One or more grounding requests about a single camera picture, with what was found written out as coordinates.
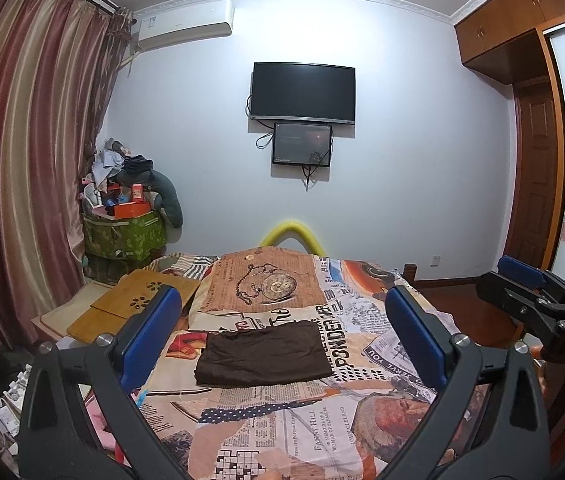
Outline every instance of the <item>white wall-mounted air conditioner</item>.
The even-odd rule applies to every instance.
[[[151,50],[185,41],[230,36],[233,26],[234,4],[231,0],[167,10],[142,20],[138,47]]]

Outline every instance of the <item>bed sheet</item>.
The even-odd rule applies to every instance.
[[[203,279],[188,329],[172,334],[140,407],[195,480],[373,479],[422,420],[436,392],[422,384],[385,314],[405,285],[450,333],[438,312],[396,270],[279,248],[226,254]],[[206,334],[298,320],[319,326],[333,370],[305,383],[252,388],[196,384]],[[463,449],[484,400],[473,394],[443,462]]]

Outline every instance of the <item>silver bolt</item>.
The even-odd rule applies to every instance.
[[[515,344],[513,345],[513,349],[518,354],[526,354],[529,351],[529,347],[524,341],[516,341]]]
[[[114,336],[108,333],[99,335],[96,338],[96,344],[98,346],[109,346],[114,341]]]
[[[453,336],[453,342],[457,346],[468,346],[471,340],[468,335],[456,334]]]
[[[53,343],[51,341],[45,341],[38,347],[38,352],[41,354],[48,354],[53,349]]]

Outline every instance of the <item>television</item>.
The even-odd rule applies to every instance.
[[[355,68],[254,63],[251,94],[252,119],[355,124]]]
[[[328,168],[332,139],[329,124],[275,123],[272,163]]]

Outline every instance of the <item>yellow foam tube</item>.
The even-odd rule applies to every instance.
[[[305,225],[300,222],[296,222],[295,220],[287,220],[286,222],[276,225],[271,232],[264,237],[261,246],[265,247],[275,245],[275,242],[288,231],[293,231],[294,233],[299,234],[307,243],[309,249],[311,249],[312,254],[316,254],[317,256],[326,256],[325,251],[318,243],[318,240],[315,239],[313,233],[307,229]]]

